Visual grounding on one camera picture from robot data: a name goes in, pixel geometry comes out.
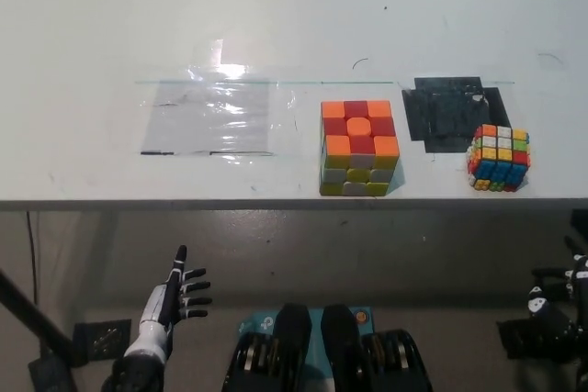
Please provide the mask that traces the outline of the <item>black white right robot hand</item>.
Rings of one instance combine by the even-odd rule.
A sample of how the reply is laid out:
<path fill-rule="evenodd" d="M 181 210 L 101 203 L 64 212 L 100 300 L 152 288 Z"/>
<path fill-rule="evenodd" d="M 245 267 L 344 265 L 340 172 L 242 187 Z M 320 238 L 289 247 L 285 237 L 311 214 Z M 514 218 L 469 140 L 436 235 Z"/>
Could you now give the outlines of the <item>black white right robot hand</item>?
<path fill-rule="evenodd" d="M 549 346 L 567 360 L 587 356 L 587 252 L 570 236 L 564 243 L 573 260 L 571 268 L 533 269 L 527 309 Z"/>

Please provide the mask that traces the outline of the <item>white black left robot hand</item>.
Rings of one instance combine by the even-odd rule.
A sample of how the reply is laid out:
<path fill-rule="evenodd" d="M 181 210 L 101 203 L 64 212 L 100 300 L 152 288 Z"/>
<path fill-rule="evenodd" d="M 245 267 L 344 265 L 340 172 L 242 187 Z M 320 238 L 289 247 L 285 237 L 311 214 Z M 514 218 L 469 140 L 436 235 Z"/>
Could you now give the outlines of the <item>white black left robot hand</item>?
<path fill-rule="evenodd" d="M 124 358 L 143 356 L 166 365 L 173 350 L 174 327 L 184 319 L 208 316 L 210 297 L 193 297 L 190 293 L 210 288 L 210 282 L 198 281 L 205 268 L 187 270 L 186 245 L 180 245 L 164 282 L 156 286 L 143 309 L 137 339 Z"/>

